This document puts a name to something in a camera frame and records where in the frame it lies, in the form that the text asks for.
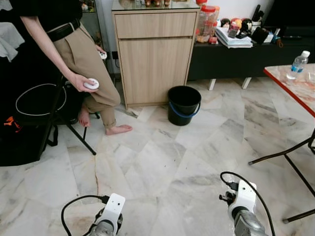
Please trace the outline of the person's right hand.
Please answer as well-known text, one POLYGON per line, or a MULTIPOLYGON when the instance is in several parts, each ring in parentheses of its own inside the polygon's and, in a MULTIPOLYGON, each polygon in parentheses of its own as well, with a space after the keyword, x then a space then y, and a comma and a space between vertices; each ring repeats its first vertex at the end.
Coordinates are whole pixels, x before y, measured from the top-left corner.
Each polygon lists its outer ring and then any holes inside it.
POLYGON ((85 86, 85 83, 91 86, 94 85, 93 81, 85 76, 81 76, 72 71, 63 72, 63 76, 65 76, 65 78, 80 92, 97 92, 97 88, 91 89, 85 86))

